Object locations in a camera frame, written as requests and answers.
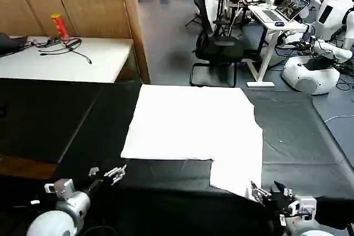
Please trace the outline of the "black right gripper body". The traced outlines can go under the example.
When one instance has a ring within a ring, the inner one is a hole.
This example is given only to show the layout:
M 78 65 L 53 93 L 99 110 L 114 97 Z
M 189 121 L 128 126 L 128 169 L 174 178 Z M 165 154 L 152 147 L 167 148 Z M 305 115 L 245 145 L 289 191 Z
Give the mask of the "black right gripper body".
M 290 217 L 292 210 L 289 205 L 293 202 L 292 190 L 290 188 L 284 188 L 282 191 L 271 192 L 263 197 L 263 204 L 271 217 Z

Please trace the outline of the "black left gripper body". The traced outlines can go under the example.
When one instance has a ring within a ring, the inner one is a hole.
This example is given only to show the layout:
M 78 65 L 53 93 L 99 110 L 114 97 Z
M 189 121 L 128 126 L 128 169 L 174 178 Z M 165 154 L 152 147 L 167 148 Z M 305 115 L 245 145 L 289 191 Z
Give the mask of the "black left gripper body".
M 94 197 L 95 194 L 102 188 L 112 184 L 112 180 L 107 177 L 86 178 L 75 182 L 75 187 L 87 194 L 89 197 Z

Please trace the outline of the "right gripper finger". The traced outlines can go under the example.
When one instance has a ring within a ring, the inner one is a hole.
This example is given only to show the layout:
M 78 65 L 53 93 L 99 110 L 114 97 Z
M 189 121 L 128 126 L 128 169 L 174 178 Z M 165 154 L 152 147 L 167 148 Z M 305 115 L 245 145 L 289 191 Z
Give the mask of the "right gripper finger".
M 292 198 L 293 193 L 291 188 L 286 187 L 284 184 L 278 181 L 274 181 L 274 184 L 283 196 Z
M 263 202 L 272 196 L 270 192 L 258 187 L 253 181 L 251 181 L 251 195 L 257 202 Z

